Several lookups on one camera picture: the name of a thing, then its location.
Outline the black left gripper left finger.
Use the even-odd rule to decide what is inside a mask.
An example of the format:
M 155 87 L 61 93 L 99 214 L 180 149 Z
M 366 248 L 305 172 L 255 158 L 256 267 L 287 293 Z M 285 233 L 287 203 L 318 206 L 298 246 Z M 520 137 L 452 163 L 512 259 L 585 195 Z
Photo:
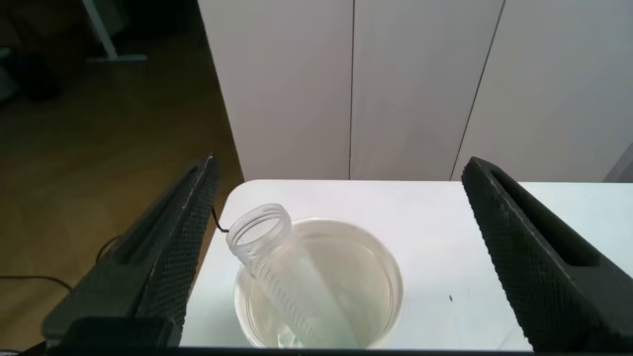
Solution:
M 176 346 L 219 185 L 196 161 L 104 253 L 42 324 L 49 346 Z

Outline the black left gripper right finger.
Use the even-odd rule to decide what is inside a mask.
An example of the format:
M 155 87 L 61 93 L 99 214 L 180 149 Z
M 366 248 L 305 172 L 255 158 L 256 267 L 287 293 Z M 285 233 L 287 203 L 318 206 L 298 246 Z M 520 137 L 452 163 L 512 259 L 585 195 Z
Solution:
M 533 350 L 631 352 L 631 277 L 498 166 L 471 157 L 461 181 Z

